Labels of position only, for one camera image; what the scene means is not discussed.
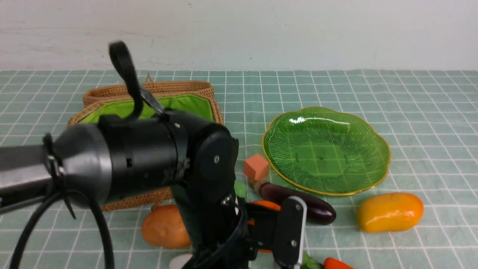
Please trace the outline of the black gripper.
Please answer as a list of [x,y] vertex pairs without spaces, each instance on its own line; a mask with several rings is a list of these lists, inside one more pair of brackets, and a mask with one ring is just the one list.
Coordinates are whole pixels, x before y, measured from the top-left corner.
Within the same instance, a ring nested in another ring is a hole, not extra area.
[[284,202],[266,205],[264,201],[240,203],[245,216],[242,235],[234,242],[224,258],[225,269],[287,269],[282,261],[285,241],[280,228],[287,206]]

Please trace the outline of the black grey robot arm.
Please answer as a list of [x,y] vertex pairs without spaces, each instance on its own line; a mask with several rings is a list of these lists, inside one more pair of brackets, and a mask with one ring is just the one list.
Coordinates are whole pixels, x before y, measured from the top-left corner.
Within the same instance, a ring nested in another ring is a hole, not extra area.
[[10,262],[18,269],[43,213],[62,199],[89,207],[96,218],[105,267],[115,267],[112,240],[100,210],[114,202],[171,186],[195,253],[186,269],[245,269],[259,249],[282,269],[297,264],[276,232],[284,213],[246,204],[234,191],[239,143],[213,121],[173,109],[150,119],[103,115],[97,124],[68,127],[41,145],[1,148],[1,213],[39,203]]

